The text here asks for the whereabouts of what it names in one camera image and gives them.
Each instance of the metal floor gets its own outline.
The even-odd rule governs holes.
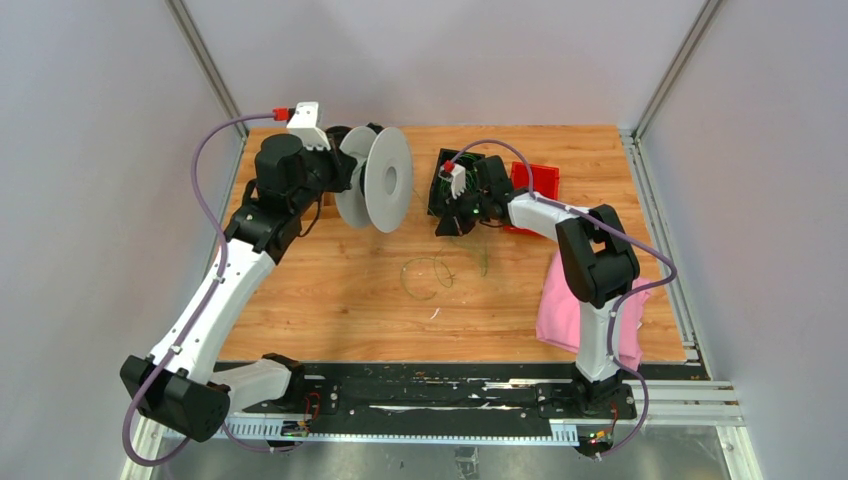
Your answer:
[[[625,428],[620,429],[623,437]],[[163,442],[162,453],[173,448]],[[724,480],[730,475],[714,427],[648,426],[617,454],[596,463],[570,447],[315,443],[261,455],[227,440],[190,444],[161,480],[516,480],[627,478]]]

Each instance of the wooden table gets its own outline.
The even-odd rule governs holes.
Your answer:
[[[282,131],[251,131],[227,219],[245,183],[255,176],[253,161],[262,140]],[[536,312],[556,244],[480,226],[461,239],[436,238],[436,221],[426,215],[428,189],[439,148],[496,138],[511,143],[531,163],[559,167],[561,200],[583,206],[608,203],[629,234],[650,243],[618,131],[561,126],[403,131],[415,159],[416,193],[401,227],[391,234],[373,226],[355,230],[333,206],[325,207],[309,236],[292,244],[248,302],[222,359],[252,361],[269,352],[304,361],[575,359],[536,340]],[[473,151],[500,154],[507,171],[514,160],[500,147]],[[659,278],[657,263],[637,254],[642,276]],[[644,361],[685,360],[665,291],[654,292],[642,322]]]

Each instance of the red box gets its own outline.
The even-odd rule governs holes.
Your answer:
[[[533,171],[533,190],[552,200],[559,200],[559,168],[530,165],[530,170]],[[512,180],[512,185],[516,189],[526,187],[529,180],[524,164],[521,162],[512,162],[512,172],[510,172],[509,178]],[[507,226],[504,227],[504,230],[523,233],[525,235],[541,236],[523,228]]]

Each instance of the grey wall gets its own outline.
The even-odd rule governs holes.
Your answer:
[[[189,0],[242,110],[633,126],[703,0]]]
[[[844,478],[845,2],[731,0],[645,141],[768,479]]]
[[[224,116],[161,1],[0,7],[0,477],[116,478],[118,378],[212,246],[189,183]],[[235,136],[202,184],[220,207]]]

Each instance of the pink towel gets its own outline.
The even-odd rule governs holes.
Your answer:
[[[648,283],[645,278],[633,282],[634,287]],[[650,292],[639,292],[630,297],[619,313],[621,335],[619,338],[619,357],[621,362],[636,369],[642,360],[639,348],[639,320],[642,318],[645,301]],[[539,304],[539,318],[536,321],[536,338],[539,340],[577,353],[580,348],[580,302],[565,283],[562,271],[562,258],[559,252],[554,255],[545,288],[542,290],[542,302]]]

